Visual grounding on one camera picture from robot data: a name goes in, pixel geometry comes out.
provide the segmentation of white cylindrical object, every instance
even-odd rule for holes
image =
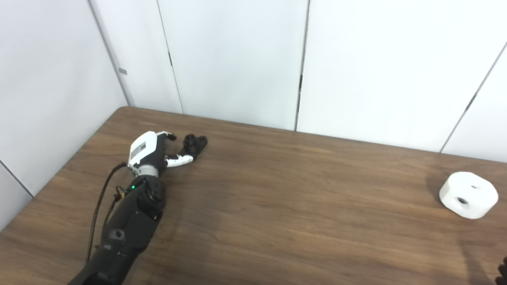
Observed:
[[[471,172],[455,172],[440,189],[445,207],[467,219],[482,218],[498,201],[493,184]]]

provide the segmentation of prosthetic hand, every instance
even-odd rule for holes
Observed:
[[[68,285],[120,285],[136,257],[148,247],[165,207],[165,186],[158,178],[159,174],[168,167],[195,161],[208,142],[205,136],[189,134],[178,154],[167,155],[166,139],[176,140],[176,136],[169,132],[149,131],[134,141],[126,166],[135,178],[122,195],[124,198],[114,215],[104,223],[95,254]]]

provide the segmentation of white wall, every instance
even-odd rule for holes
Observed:
[[[184,114],[294,129],[307,0],[159,0]]]
[[[0,231],[23,209],[31,196],[0,164]]]
[[[156,0],[90,0],[133,106],[181,113]]]
[[[450,137],[443,153],[507,162],[507,53]]]
[[[312,0],[297,130],[438,152],[507,40],[506,11]]]
[[[37,193],[126,104],[86,0],[0,2],[0,159]]]

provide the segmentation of black cable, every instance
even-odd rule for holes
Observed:
[[[95,212],[93,213],[92,227],[90,230],[90,240],[88,241],[88,253],[86,254],[85,264],[87,264],[88,261],[90,260],[90,255],[92,253],[92,243],[93,243],[93,234],[95,233],[95,224],[97,223],[98,210],[100,208],[100,204],[102,203],[105,189],[107,188],[107,185],[109,184],[109,180],[111,180],[111,177],[113,177],[113,174],[115,174],[116,171],[118,171],[120,168],[123,168],[125,166],[127,166],[127,163],[125,163],[125,162],[122,162],[122,163],[118,164],[117,166],[115,166],[111,170],[111,173],[109,173],[109,176],[105,180],[104,187],[102,187],[102,190],[100,191],[100,195],[99,195],[98,201],[97,201],[97,206],[95,207]]]

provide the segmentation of panel seam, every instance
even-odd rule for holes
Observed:
[[[491,65],[491,67],[489,68],[488,72],[486,73],[486,76],[484,77],[484,79],[482,80],[481,84],[479,85],[479,87],[477,88],[477,91],[475,92],[475,94],[473,95],[473,97],[470,99],[470,102],[468,102],[468,105],[466,106],[465,110],[463,111],[463,113],[461,114],[461,117],[459,117],[459,120],[458,122],[456,123],[456,125],[454,125],[454,128],[452,129],[451,133],[449,134],[449,136],[447,137],[444,145],[442,146],[442,148],[440,149],[439,153],[442,153],[444,151],[444,148],[447,146],[447,143],[449,142],[449,140],[451,139],[452,135],[454,134],[454,132],[456,131],[456,129],[458,128],[459,124],[461,123],[461,120],[463,120],[466,112],[468,112],[468,109],[470,109],[470,106],[472,106],[472,103],[474,102],[474,100],[476,99],[477,97],[477,94],[481,91],[481,88],[483,87],[484,83],[486,82],[486,80],[488,80],[488,77],[489,75],[491,74],[491,71],[493,71],[493,69],[495,68],[495,65],[497,64],[498,60],[500,59],[500,57],[502,56],[503,52],[505,51],[505,48],[507,47],[507,42],[503,45],[502,49],[500,50],[500,53],[499,55],[496,57],[495,61],[493,62],[493,64]]]
[[[98,24],[97,15],[95,14],[95,11],[93,10],[93,7],[90,3],[90,0],[87,0],[86,3],[88,3],[88,8],[90,8],[90,12],[92,13],[93,20],[95,21],[95,25],[98,29],[98,32],[100,34],[100,38],[102,39],[102,43],[104,44],[105,51],[107,52],[107,56],[109,57],[109,61],[111,62],[111,65],[113,66],[113,70],[116,75],[116,79],[118,80],[118,84],[120,85],[120,88],[122,89],[123,97],[125,98],[125,101],[127,102],[128,106],[135,106],[133,103],[133,99],[130,99],[129,96],[127,96],[127,92],[125,92],[125,87],[122,84],[122,81],[120,80],[120,76],[118,75],[118,71],[116,70],[115,62],[113,61],[112,52],[111,49],[107,46],[107,43],[105,42],[104,32],[102,31],[102,28],[100,28],[100,25]]]
[[[165,32],[164,20],[162,19],[162,12],[160,11],[160,4],[158,3],[158,0],[157,0],[157,8],[159,9],[160,23],[162,24],[162,31],[164,32],[165,46],[167,48],[167,54],[169,55],[169,62],[171,63],[172,76],[174,78],[174,84],[176,84],[176,92],[178,93],[179,106],[182,109],[182,114],[185,114],[185,111],[183,110],[182,97],[179,94],[178,81],[176,80],[176,72],[174,71],[174,65],[172,64],[171,51],[169,51],[169,43],[167,42],[167,35]]]
[[[294,131],[298,130],[299,120],[299,106],[301,102],[301,88],[303,87],[303,71],[305,67],[305,56],[306,56],[306,39],[308,36],[308,18],[310,17],[310,1],[306,3],[306,16],[305,16],[305,31],[303,34],[303,52],[301,54],[301,68],[299,70],[299,85],[298,85],[298,99],[296,102],[296,116],[294,118]]]
[[[33,198],[33,194],[26,188],[26,186],[14,175],[14,173],[5,165],[5,163],[0,160],[0,164],[7,170],[7,172],[23,187],[23,189]]]

